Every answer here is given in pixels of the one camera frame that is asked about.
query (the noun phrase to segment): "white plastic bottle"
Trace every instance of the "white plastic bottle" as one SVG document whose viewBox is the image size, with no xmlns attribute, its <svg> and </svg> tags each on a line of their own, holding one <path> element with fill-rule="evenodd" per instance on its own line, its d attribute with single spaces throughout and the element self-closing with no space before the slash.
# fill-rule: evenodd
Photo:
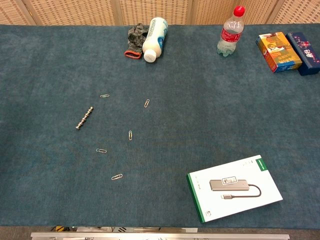
<svg viewBox="0 0 320 240">
<path fill-rule="evenodd" d="M 149 32 L 142 45 L 144 60 L 153 63 L 160 57 L 164 45 L 165 36 L 168 31 L 168 23 L 161 17 L 155 17 L 151 20 Z"/>
</svg>

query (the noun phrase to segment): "blue box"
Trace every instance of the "blue box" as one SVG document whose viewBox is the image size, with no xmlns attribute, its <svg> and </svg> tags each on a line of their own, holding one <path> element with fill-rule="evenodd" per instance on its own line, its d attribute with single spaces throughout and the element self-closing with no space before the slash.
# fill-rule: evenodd
<svg viewBox="0 0 320 240">
<path fill-rule="evenodd" d="M 289 32 L 285 36 L 302 60 L 302 65 L 298 68 L 299 73 L 302 76 L 317 74 L 320 71 L 320 58 L 305 35 L 302 32 Z"/>
</svg>

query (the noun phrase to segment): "usb cable image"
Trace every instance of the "usb cable image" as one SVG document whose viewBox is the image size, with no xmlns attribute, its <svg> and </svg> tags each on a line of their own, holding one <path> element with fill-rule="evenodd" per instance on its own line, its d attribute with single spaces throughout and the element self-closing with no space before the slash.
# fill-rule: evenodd
<svg viewBox="0 0 320 240">
<path fill-rule="evenodd" d="M 231 195 L 231 194 L 224 194 L 221 195 L 222 199 L 234 199 L 234 198 L 257 198 L 261 196 L 261 189 L 254 184 L 248 184 L 248 186 L 252 186 L 252 187 L 256 187 L 259 190 L 259 194 L 258 195 Z"/>
</svg>

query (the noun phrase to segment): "cardboard box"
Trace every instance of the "cardboard box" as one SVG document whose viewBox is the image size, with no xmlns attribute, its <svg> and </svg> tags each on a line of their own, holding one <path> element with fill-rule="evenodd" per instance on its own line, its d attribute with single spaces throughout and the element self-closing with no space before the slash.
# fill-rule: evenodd
<svg viewBox="0 0 320 240">
<path fill-rule="evenodd" d="M 273 73 L 297 69 L 302 64 L 283 32 L 261 34 L 255 42 Z"/>
<path fill-rule="evenodd" d="M 290 32 L 286 38 L 302 60 L 302 65 L 298 68 L 299 73 L 302 76 L 317 74 L 320 71 L 320 58 L 305 35 L 302 32 Z"/>
<path fill-rule="evenodd" d="M 282 200 L 260 155 L 187 175 L 202 223 Z"/>
</svg>

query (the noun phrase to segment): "green box edge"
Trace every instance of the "green box edge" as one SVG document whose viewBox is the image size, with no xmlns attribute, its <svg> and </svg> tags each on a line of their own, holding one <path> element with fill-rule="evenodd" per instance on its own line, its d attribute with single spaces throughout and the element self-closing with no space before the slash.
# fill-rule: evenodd
<svg viewBox="0 0 320 240">
<path fill-rule="evenodd" d="M 187 182 L 188 182 L 190 191 L 191 191 L 191 193 L 192 193 L 193 202 L 194 202 L 194 204 L 195 204 L 195 206 L 196 206 L 196 211 L 197 211 L 197 213 L 198 213 L 200 222 L 201 222 L 201 223 L 205 223 L 206 221 L 205 221 L 204 215 L 202 214 L 201 207 L 200 207 L 200 203 L 199 203 L 199 201 L 198 201 L 198 197 L 197 197 L 197 194 L 196 194 L 196 191 L 195 191 L 195 188 L 194 188 L 194 185 L 193 185 L 193 182 L 192 182 L 190 173 L 188 173 L 188 175 L 186 176 L 186 180 L 187 180 Z"/>
</svg>

